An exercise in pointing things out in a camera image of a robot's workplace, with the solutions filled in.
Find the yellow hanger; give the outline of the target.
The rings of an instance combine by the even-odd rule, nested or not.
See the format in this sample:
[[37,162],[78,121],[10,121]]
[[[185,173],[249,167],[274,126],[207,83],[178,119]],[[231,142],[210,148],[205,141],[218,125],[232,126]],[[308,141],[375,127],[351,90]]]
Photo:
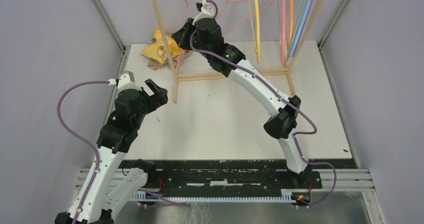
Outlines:
[[261,26],[260,26],[260,10],[259,10],[259,0],[253,0],[254,3],[254,14],[252,12],[251,0],[248,0],[249,13],[251,14],[251,29],[253,33],[253,43],[254,50],[256,54],[257,63],[260,63],[261,59]]

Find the orange hanger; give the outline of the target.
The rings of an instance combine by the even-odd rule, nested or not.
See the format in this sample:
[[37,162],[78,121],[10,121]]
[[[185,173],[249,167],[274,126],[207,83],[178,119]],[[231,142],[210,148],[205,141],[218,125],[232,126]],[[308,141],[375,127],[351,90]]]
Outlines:
[[294,0],[289,0],[289,35],[288,35],[288,41],[287,41],[287,46],[288,48],[291,46],[291,40],[293,38],[293,33],[294,33]]

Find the green hanger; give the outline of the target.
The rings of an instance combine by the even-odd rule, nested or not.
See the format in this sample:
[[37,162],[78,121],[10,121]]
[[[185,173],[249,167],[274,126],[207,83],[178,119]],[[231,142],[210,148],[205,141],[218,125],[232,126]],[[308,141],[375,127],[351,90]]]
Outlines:
[[302,0],[300,9],[299,9],[299,12],[298,12],[298,15],[297,15],[297,20],[296,20],[296,23],[295,23],[295,26],[294,26],[294,29],[293,29],[293,34],[292,34],[292,36],[290,38],[290,42],[289,42],[289,49],[288,49],[289,57],[291,57],[294,53],[295,38],[296,38],[297,33],[298,33],[300,20],[301,20],[301,17],[303,16],[303,14],[304,14],[304,11],[305,11],[304,9],[307,5],[307,1],[308,0]]

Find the purple hanger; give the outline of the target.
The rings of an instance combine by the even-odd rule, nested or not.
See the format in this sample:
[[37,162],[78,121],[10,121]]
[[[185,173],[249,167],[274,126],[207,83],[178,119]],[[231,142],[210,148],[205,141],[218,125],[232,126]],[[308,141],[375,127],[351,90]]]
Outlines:
[[303,16],[301,17],[301,22],[299,25],[300,34],[295,38],[294,53],[292,55],[293,57],[298,53],[300,49],[300,42],[305,35],[307,24],[310,21],[316,2],[317,0],[307,0],[305,11],[303,13]]

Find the blue hanger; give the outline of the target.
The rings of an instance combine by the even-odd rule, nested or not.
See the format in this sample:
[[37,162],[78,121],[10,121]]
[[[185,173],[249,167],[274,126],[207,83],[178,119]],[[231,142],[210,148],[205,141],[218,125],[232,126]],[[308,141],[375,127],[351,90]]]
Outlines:
[[300,43],[301,40],[301,35],[303,32],[303,28],[305,26],[305,24],[307,23],[307,19],[308,19],[308,14],[310,12],[310,9],[313,8],[313,1],[314,0],[303,0],[302,4],[301,4],[301,8],[299,10],[299,14],[297,17],[297,22],[294,28],[294,33],[292,36],[292,39],[290,41],[290,48],[288,50],[288,57],[292,58],[295,53],[296,50],[298,49],[298,45]]

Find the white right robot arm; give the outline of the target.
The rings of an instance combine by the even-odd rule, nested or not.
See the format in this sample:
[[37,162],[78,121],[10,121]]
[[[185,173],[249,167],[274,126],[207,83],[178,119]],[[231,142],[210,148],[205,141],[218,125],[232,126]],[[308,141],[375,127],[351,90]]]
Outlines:
[[252,66],[241,50],[225,42],[215,19],[195,22],[188,18],[171,37],[181,49],[204,56],[213,70],[238,83],[265,108],[270,118],[263,128],[281,146],[287,168],[291,171],[288,175],[290,184],[295,188],[307,184],[309,175],[305,170],[308,164],[294,141],[301,99],[280,92]]

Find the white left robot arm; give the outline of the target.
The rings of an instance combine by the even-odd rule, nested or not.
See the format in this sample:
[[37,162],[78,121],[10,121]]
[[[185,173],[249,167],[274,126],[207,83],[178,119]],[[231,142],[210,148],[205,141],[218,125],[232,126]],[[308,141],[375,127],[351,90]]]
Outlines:
[[167,89],[160,87],[152,79],[145,80],[145,83],[152,90],[152,95],[133,79],[124,76],[101,81],[101,84],[116,86],[118,97],[114,102],[115,109],[101,128],[96,144],[71,130],[61,114],[65,96],[77,87],[90,85],[91,82],[74,85],[60,97],[56,111],[61,125],[87,144],[95,158],[76,201],[67,211],[57,214],[55,223],[114,223],[121,209],[139,188],[156,184],[157,173],[153,171],[155,165],[138,159],[124,180],[109,191],[113,176],[137,138],[145,116],[168,102]]

